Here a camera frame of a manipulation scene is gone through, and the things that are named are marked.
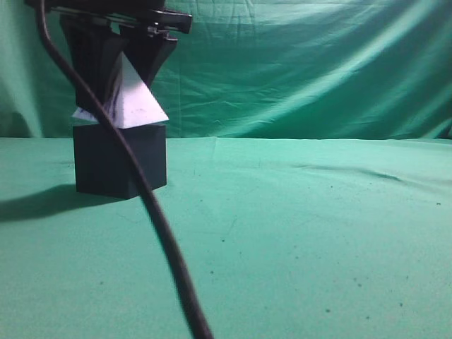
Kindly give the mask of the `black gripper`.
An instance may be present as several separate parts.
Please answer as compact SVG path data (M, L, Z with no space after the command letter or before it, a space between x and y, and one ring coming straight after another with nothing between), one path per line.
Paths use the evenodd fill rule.
M61 16L73 69L102 105L114 96L122 68L124 38L113 32L111 22L184 34L190 33L193 22L192 15L169 9L161 0L45 1L44 11ZM127 59L151 88L158 71L176 49L177 38L167 31L150 34L142 30L125 30L125 38Z

